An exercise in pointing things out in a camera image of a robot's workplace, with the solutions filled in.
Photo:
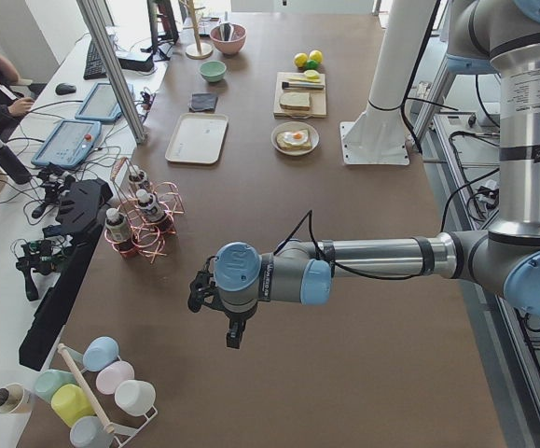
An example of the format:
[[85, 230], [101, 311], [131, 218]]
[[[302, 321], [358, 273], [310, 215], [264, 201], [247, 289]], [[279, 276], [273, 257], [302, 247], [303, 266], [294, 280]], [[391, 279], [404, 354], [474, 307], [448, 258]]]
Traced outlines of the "plain bread slice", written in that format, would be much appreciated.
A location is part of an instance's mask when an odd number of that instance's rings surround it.
[[285, 110], [308, 111], [312, 107], [311, 95], [305, 91], [285, 91], [280, 95], [279, 106]]

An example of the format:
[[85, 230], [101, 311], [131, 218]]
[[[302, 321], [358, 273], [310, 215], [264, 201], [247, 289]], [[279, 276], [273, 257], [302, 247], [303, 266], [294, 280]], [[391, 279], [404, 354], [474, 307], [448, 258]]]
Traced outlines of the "paper coffee cup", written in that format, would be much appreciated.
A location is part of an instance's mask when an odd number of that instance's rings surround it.
[[0, 414], [29, 413], [34, 406], [33, 393], [21, 384], [0, 388]]

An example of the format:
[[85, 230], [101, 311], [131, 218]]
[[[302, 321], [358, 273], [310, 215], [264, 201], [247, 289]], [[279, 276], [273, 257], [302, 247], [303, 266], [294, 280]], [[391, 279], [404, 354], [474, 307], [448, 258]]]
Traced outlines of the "cream rabbit tray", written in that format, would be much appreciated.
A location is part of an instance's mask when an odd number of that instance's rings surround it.
[[223, 114], [182, 114], [166, 149], [165, 159], [173, 163], [216, 163], [227, 127], [228, 117]]

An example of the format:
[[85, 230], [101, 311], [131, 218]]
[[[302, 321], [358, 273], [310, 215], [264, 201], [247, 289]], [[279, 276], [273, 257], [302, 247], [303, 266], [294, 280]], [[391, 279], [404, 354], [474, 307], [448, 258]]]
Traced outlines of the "bread slice with fried egg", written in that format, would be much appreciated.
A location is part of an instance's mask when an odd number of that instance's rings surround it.
[[312, 148], [312, 139], [307, 129], [278, 133], [276, 143], [283, 150], [306, 150]]

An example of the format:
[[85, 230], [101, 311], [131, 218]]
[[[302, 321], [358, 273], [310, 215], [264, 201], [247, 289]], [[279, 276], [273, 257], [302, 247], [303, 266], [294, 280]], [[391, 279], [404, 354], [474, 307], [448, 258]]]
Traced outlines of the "tea bottle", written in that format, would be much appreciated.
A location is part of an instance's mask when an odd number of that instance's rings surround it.
[[110, 207], [106, 210], [105, 226], [109, 241], [123, 258], [137, 254], [132, 227], [127, 217], [117, 208]]
[[154, 193], [139, 189], [136, 192], [137, 206], [148, 224], [155, 226], [161, 233], [168, 231], [171, 226], [168, 216], [159, 204]]
[[147, 192], [151, 191], [151, 184], [147, 173], [136, 165], [129, 167], [128, 181], [131, 191], [134, 193], [139, 189], [143, 189]]

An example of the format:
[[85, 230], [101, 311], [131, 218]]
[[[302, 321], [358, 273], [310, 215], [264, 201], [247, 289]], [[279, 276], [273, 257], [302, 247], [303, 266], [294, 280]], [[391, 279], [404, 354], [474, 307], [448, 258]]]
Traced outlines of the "black monitor back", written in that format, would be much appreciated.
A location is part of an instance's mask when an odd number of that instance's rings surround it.
[[19, 348], [19, 363], [40, 371], [72, 311], [91, 257], [104, 229], [107, 202], [113, 193], [101, 178], [77, 181], [59, 205], [60, 234], [70, 236], [71, 254], [62, 273], [37, 307], [32, 326]]

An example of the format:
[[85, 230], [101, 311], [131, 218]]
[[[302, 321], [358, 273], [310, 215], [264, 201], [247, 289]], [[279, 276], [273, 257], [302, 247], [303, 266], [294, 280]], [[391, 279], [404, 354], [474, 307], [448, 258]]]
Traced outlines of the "blue teach pendant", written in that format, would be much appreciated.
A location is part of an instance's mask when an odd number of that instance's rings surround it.
[[116, 122], [121, 114], [121, 108], [112, 85], [99, 82], [92, 86], [88, 96], [77, 110], [75, 119], [110, 124]]
[[83, 162], [100, 136], [99, 121], [62, 120], [31, 159], [32, 165], [71, 169]]

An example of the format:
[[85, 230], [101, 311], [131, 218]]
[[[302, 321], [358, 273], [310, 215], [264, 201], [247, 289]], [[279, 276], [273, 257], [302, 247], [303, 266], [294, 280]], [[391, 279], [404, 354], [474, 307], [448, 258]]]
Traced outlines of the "green lime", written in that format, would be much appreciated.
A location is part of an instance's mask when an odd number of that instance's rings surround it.
[[319, 63], [315, 60], [308, 60], [305, 64], [305, 68], [307, 70], [316, 70], [319, 66]]

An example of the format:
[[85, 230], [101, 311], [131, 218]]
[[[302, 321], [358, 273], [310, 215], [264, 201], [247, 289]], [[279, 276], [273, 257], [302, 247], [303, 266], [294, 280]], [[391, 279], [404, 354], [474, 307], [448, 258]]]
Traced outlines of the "green ceramic bowl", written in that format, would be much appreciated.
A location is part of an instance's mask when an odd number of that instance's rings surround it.
[[200, 66], [200, 75], [208, 83], [216, 83], [224, 79], [227, 67], [220, 61], [208, 61]]

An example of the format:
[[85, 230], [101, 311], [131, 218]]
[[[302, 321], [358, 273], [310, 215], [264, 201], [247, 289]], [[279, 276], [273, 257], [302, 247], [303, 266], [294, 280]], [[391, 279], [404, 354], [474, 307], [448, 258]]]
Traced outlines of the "pink bowl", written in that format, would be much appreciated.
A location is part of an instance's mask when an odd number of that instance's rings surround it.
[[220, 35], [223, 25], [217, 25], [210, 31], [210, 38], [214, 47], [225, 55], [235, 55], [244, 46], [246, 39], [246, 29], [237, 23], [232, 25], [232, 32], [229, 40], [224, 40]]

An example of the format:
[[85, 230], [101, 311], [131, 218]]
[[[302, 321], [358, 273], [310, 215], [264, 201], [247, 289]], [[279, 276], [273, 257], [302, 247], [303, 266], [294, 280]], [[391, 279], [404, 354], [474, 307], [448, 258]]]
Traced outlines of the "tea bottle middle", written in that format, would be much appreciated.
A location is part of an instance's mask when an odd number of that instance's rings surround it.
[[154, 193], [139, 189], [136, 192], [137, 206], [148, 224], [155, 226], [161, 233], [168, 231], [171, 226], [168, 216], [159, 204]]

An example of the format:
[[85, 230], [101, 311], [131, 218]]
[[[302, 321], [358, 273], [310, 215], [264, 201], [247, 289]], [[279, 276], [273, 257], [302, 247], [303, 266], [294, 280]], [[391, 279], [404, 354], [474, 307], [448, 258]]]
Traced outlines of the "blue teach pendant far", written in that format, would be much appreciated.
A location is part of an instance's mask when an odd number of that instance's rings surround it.
[[116, 122], [121, 114], [121, 108], [112, 85], [99, 82], [92, 86], [88, 96], [77, 110], [75, 119], [110, 124]]

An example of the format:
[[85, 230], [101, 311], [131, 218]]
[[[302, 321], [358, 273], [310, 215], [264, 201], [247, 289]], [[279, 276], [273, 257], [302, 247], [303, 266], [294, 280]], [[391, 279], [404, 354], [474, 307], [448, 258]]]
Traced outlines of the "green cup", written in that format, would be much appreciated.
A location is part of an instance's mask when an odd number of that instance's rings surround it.
[[48, 369], [35, 379], [34, 392], [46, 403], [51, 403], [54, 394], [64, 385], [77, 385], [75, 376], [70, 371]]

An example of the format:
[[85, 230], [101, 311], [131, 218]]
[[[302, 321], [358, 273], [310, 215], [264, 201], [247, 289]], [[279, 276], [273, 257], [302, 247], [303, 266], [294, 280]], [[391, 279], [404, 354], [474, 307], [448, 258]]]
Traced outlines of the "aluminium frame post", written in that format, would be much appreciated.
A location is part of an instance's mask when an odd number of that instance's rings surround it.
[[120, 63], [113, 45], [110, 43], [103, 13], [94, 0], [77, 0], [76, 3], [83, 21], [90, 32], [91, 39], [103, 60], [108, 79], [112, 85], [120, 109], [128, 122], [133, 138], [138, 145], [143, 144], [146, 140], [145, 127], [137, 113]]

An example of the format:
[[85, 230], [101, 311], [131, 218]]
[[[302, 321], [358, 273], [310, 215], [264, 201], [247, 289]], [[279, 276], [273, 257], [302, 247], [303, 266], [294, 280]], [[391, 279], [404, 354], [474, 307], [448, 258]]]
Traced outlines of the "tea bottle back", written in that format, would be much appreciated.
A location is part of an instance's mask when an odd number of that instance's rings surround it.
[[129, 167], [128, 181], [131, 191], [134, 193], [139, 189], [143, 189], [147, 192], [151, 191], [151, 184], [147, 173], [136, 165]]

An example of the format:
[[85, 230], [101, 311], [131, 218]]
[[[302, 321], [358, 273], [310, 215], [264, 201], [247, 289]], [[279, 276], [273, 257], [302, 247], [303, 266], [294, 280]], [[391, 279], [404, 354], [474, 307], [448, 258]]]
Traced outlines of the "white cup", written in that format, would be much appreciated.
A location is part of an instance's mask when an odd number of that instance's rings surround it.
[[126, 380], [117, 387], [114, 399], [128, 415], [140, 416], [154, 407], [156, 389], [146, 381]]

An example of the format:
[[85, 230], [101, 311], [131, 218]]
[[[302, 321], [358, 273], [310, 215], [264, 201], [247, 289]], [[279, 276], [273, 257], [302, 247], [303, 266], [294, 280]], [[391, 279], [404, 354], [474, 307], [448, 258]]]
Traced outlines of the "lemon slice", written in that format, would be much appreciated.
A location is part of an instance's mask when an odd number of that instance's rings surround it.
[[306, 70], [303, 72], [303, 75], [310, 80], [317, 80], [320, 78], [320, 74], [316, 70]]

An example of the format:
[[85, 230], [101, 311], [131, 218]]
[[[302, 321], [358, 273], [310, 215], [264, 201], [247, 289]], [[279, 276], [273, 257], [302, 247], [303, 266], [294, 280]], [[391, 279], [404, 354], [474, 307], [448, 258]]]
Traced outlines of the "black thermos bottle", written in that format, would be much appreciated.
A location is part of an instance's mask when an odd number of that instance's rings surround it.
[[7, 144], [0, 139], [0, 167], [18, 185], [27, 184], [31, 181], [32, 175], [12, 152]]

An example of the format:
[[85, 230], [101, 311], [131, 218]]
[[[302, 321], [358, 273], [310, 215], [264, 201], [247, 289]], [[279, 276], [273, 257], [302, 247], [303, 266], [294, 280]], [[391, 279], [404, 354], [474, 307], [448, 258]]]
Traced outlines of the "blue teach pendant near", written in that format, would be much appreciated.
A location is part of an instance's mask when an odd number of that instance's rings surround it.
[[99, 121], [62, 120], [31, 159], [32, 165], [71, 169], [83, 162], [100, 136]]

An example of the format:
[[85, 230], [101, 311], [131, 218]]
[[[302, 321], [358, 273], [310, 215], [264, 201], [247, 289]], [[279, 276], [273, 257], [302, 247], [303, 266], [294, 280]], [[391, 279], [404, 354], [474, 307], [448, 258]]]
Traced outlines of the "wooden mug tree stand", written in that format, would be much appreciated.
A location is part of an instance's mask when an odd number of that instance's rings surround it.
[[197, 9], [193, 0], [179, 0], [179, 4], [187, 9], [188, 16], [191, 21], [191, 30], [194, 35], [194, 42], [189, 44], [185, 49], [185, 54], [192, 60], [203, 60], [209, 58], [214, 51], [211, 44], [201, 41], [199, 32], [199, 22], [197, 19]]

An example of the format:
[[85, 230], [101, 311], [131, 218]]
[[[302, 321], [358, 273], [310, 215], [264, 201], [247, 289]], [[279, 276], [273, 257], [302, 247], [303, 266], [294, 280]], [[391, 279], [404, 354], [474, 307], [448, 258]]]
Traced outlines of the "blue cup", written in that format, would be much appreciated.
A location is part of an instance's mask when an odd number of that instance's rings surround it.
[[83, 365], [88, 371], [97, 372], [118, 360], [119, 346], [115, 339], [100, 336], [94, 339], [83, 354]]

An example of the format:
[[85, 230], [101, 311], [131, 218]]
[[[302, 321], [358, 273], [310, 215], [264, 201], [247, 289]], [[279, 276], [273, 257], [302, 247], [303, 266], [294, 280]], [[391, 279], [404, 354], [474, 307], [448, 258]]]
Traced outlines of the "tea bottle front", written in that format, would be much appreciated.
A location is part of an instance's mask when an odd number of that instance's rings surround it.
[[109, 241], [123, 258], [137, 254], [132, 227], [127, 217], [117, 208], [110, 207], [106, 210], [105, 226]]

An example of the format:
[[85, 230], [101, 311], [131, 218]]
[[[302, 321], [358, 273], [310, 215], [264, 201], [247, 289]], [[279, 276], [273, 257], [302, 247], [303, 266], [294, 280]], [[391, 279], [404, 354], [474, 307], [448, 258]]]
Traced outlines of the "grey folded cloth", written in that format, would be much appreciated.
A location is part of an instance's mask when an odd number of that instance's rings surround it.
[[215, 93], [193, 93], [189, 102], [189, 110], [191, 112], [214, 112], [217, 100], [218, 96]]

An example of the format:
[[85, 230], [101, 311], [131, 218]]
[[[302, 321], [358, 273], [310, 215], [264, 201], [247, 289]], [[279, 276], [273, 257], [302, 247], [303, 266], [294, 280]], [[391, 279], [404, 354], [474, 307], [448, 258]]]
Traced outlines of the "yellow lemon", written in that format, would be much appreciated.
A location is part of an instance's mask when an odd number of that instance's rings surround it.
[[297, 68], [302, 68], [305, 66], [308, 59], [309, 56], [306, 53], [301, 52], [295, 55], [293, 63]]
[[309, 53], [310, 61], [315, 61], [316, 63], [321, 64], [323, 62], [323, 59], [323, 53], [318, 49], [314, 49]]

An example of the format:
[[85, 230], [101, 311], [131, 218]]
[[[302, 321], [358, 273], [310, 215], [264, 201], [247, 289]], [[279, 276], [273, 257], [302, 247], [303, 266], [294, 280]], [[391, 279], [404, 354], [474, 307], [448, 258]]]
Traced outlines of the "yellow plastic knife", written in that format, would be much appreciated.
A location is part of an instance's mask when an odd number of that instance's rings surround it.
[[318, 82], [320, 82], [319, 79], [313, 79], [313, 78], [307, 78], [307, 77], [287, 77], [287, 80], [289, 80], [289, 81], [298, 81], [298, 82], [310, 82], [310, 83], [318, 83]]

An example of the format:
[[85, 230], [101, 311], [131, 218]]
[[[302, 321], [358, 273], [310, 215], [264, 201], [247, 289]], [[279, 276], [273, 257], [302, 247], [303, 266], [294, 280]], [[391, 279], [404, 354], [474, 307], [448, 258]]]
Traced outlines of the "grey cup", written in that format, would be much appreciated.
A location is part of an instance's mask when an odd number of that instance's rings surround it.
[[108, 448], [113, 439], [96, 416], [79, 418], [70, 430], [70, 442], [76, 448]]

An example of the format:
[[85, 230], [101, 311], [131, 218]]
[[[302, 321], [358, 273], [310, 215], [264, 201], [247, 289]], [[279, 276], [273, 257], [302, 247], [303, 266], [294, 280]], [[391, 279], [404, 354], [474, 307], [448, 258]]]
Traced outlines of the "white round plate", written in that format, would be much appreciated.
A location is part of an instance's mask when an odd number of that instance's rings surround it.
[[289, 156], [311, 153], [319, 146], [319, 133], [300, 121], [279, 124], [271, 133], [270, 140], [276, 150]]

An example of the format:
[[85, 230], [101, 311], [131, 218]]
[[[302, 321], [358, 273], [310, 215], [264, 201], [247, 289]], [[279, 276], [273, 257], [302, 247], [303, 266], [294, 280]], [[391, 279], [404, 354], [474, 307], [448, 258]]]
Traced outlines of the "steel ice scoop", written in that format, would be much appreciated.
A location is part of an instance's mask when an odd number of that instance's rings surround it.
[[218, 25], [219, 37], [224, 42], [232, 40], [234, 34], [234, 26], [229, 21], [223, 21]]

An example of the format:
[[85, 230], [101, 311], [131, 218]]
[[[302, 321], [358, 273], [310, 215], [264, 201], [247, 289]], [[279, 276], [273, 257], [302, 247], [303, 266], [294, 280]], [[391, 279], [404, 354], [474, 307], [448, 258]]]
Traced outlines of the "black keyboard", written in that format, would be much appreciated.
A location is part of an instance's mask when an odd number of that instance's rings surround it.
[[101, 78], [106, 78], [104, 62], [94, 43], [91, 41], [87, 50], [83, 79], [93, 80]]

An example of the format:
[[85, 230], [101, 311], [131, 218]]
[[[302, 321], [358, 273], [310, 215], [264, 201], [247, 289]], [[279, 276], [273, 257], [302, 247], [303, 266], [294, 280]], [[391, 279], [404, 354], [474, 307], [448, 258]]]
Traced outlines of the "wooden cutting board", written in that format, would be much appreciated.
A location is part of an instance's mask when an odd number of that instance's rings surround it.
[[325, 75], [278, 72], [273, 105], [275, 117], [326, 118]]

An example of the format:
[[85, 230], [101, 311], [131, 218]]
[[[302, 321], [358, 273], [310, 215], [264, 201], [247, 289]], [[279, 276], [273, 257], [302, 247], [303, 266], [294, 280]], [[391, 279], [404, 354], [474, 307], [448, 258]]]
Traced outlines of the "yellow cup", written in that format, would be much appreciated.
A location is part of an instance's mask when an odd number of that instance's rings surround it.
[[50, 406], [68, 427], [84, 416], [95, 415], [87, 396], [75, 384], [62, 385], [52, 396]]

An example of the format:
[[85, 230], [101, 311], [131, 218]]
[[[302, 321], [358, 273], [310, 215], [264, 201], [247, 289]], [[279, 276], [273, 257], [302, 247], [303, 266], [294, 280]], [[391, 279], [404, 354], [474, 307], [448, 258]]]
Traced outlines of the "pink cup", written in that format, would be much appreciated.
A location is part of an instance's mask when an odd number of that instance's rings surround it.
[[113, 395], [121, 383], [133, 378], [132, 364], [124, 360], [117, 360], [98, 373], [95, 384], [100, 393]]

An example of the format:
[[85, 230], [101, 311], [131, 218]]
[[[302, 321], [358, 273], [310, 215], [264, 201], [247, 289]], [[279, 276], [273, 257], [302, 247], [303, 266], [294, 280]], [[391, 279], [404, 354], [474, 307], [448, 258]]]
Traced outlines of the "black computer mouse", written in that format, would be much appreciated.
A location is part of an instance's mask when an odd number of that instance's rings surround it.
[[76, 86], [69, 83], [60, 83], [55, 88], [55, 93], [60, 96], [73, 94], [76, 92]]

